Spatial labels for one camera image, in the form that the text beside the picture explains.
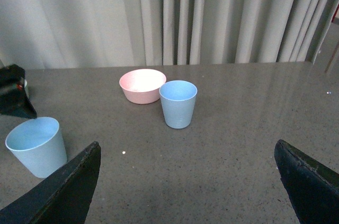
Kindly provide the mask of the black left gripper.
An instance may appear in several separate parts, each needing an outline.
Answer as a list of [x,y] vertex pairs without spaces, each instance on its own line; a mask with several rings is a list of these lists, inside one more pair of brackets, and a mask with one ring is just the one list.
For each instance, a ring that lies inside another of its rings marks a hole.
[[36,119],[37,112],[24,88],[25,70],[12,64],[1,68],[1,115]]

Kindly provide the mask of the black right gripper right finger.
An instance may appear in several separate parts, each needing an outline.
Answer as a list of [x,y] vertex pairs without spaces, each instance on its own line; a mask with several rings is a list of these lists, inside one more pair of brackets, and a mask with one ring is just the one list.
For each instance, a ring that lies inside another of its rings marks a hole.
[[274,158],[299,222],[338,223],[338,173],[284,140]]

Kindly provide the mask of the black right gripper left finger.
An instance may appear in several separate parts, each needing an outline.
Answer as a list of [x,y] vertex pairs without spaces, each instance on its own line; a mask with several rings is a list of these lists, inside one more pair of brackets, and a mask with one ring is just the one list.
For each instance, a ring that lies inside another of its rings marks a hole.
[[1,210],[1,223],[84,223],[97,185],[101,147],[93,142],[70,162]]

